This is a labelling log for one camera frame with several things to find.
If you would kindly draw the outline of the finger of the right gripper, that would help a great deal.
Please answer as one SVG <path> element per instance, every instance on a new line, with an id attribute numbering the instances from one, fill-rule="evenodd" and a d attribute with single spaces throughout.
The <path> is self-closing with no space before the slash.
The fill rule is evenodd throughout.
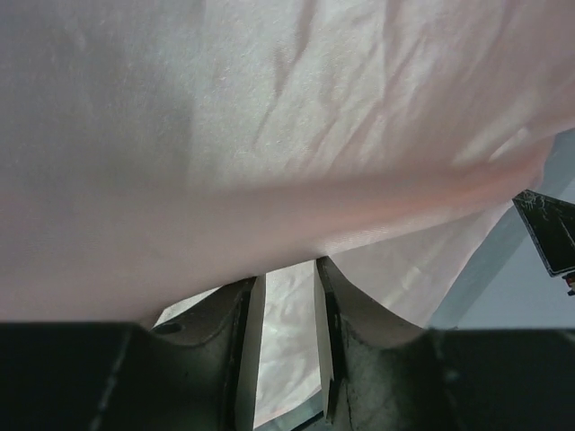
<path id="1" fill-rule="evenodd" d="M 513 198 L 535 249 L 551 277 L 574 272 L 574 204 L 532 190 Z"/>

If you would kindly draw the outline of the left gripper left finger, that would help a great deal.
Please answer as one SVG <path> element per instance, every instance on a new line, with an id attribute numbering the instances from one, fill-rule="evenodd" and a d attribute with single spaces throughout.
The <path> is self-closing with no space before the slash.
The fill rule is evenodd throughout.
<path id="1" fill-rule="evenodd" d="M 219 287 L 153 333 L 176 346 L 196 430 L 252 430 L 266 277 Z"/>

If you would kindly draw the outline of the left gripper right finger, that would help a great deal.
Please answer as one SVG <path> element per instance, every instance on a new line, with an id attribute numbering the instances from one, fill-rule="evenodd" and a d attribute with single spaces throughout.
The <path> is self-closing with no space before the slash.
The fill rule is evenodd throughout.
<path id="1" fill-rule="evenodd" d="M 314 263 L 323 412 L 335 430 L 428 430 L 424 330 L 351 283 L 332 259 Z"/>

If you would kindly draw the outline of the light pink satin napkin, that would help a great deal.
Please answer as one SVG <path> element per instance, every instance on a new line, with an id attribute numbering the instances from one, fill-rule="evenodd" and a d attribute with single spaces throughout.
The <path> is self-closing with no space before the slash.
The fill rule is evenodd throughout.
<path id="1" fill-rule="evenodd" d="M 573 125 L 571 1 L 4 1 L 1 318 L 266 274 L 263 424 L 319 387 L 313 259 L 426 323 Z"/>

